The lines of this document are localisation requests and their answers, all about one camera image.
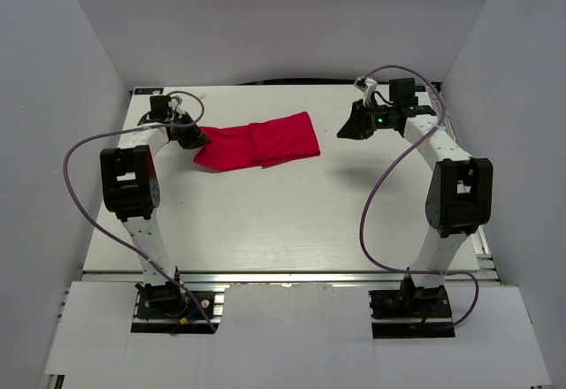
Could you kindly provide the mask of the red t shirt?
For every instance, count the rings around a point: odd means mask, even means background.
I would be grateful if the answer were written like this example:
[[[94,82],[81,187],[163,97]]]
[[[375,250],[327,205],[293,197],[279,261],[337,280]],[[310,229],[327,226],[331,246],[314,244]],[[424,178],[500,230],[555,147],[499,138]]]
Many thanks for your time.
[[[245,126],[202,128],[210,142],[194,162],[214,172],[262,168],[320,155],[317,135],[308,112]]]

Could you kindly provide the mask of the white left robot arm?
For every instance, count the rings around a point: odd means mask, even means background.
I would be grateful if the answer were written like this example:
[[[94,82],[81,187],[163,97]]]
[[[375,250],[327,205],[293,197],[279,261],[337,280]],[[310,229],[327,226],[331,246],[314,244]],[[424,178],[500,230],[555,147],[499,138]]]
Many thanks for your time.
[[[157,220],[161,193],[154,158],[171,142],[186,150],[211,143],[183,109],[185,96],[191,94],[176,90],[152,95],[139,127],[126,134],[117,147],[100,153],[103,202],[125,227],[138,255],[143,273],[138,290],[149,307],[167,317],[183,315],[188,300]]]

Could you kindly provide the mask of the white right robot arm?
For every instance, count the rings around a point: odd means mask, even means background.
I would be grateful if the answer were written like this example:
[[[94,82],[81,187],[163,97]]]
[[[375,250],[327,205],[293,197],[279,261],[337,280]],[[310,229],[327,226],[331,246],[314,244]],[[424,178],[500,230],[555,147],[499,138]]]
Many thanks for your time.
[[[338,138],[361,141],[378,130],[394,130],[432,171],[424,205],[428,230],[417,258],[397,291],[373,296],[378,310],[390,316],[420,317],[442,304],[455,254],[490,219],[493,164],[459,147],[444,127],[446,112],[418,101],[414,79],[390,80],[388,98],[369,77],[355,85],[363,98],[353,102]]]

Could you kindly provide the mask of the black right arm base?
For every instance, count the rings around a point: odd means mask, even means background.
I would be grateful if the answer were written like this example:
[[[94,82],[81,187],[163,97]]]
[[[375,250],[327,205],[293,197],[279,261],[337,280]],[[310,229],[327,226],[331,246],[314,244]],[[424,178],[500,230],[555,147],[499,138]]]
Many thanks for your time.
[[[400,290],[369,292],[374,339],[452,339],[455,337],[447,291],[435,299],[406,304]]]

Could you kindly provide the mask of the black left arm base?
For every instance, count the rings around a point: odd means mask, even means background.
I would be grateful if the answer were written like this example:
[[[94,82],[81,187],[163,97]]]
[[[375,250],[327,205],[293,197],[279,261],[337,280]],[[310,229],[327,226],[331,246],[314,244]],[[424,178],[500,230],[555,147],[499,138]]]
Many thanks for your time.
[[[194,295],[213,327],[217,329],[223,312],[224,294],[194,291]],[[214,331],[190,298],[179,303],[173,301],[172,309],[163,310],[151,304],[145,294],[138,294],[131,333],[181,335],[213,334]]]

